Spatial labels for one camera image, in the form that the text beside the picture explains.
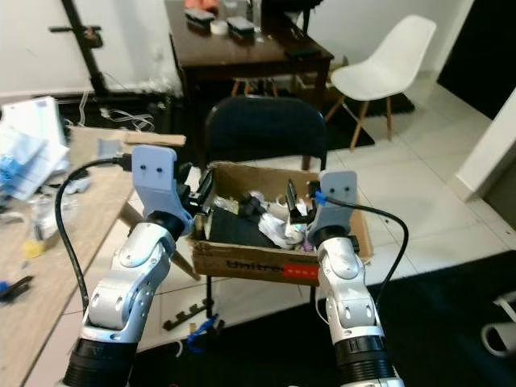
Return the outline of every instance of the small bottle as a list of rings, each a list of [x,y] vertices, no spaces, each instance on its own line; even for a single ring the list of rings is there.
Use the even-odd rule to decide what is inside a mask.
[[[252,23],[252,1],[246,0],[245,2],[245,18]]]
[[[261,0],[252,1],[252,23],[255,25],[255,32],[261,32]]]

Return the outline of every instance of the black chair backrest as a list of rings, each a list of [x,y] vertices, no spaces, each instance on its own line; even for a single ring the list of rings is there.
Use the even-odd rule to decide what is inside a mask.
[[[245,161],[279,156],[313,156],[326,167],[324,117],[296,98],[226,98],[206,119],[208,161]]]

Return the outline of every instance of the red label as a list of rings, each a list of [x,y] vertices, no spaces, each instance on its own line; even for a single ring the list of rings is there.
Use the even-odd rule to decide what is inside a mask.
[[[286,264],[283,270],[285,277],[305,278],[307,280],[317,280],[318,266],[305,266],[303,264]]]

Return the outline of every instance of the dark wooden table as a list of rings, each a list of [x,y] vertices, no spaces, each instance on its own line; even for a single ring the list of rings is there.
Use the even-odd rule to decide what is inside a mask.
[[[303,36],[302,31],[286,16],[263,17],[262,41],[239,40],[231,35],[211,35],[209,32],[191,27],[186,22],[184,2],[166,0],[165,5],[173,53],[193,117],[199,116],[196,105],[199,82],[235,77],[257,78],[317,73],[313,103],[318,110],[322,108],[328,69],[333,55],[310,37]],[[245,9],[239,8],[238,15],[244,16]],[[292,60],[287,57],[285,50],[300,46],[316,47],[321,53],[303,60]],[[193,139],[199,161],[204,167],[204,123],[197,120],[193,127]],[[310,158],[305,157],[303,169],[308,169],[309,163]]]

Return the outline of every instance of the white wall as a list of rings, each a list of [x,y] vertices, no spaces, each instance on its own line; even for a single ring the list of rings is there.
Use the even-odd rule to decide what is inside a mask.
[[[94,50],[101,71],[126,87],[150,77],[179,87],[163,0],[76,0],[85,25],[102,26],[105,46]],[[59,0],[0,1],[0,96],[83,90],[89,74]],[[106,78],[113,89],[116,81]]]
[[[473,0],[324,0],[312,14],[309,35],[349,62],[366,59],[403,17],[425,16],[437,23],[422,71],[440,72]]]
[[[403,16],[420,14],[438,24],[422,70],[440,71],[473,0],[324,0],[310,20],[310,34],[340,60],[366,58]],[[105,46],[94,50],[99,68],[126,87],[164,73],[179,79],[169,44],[164,0],[76,0],[84,24],[102,26]],[[83,90],[88,79],[60,0],[0,1],[0,97]],[[156,58],[161,57],[162,71]],[[110,79],[113,88],[119,85]]]
[[[460,167],[451,187],[462,199],[468,199],[482,186],[514,143],[516,143],[516,89]]]

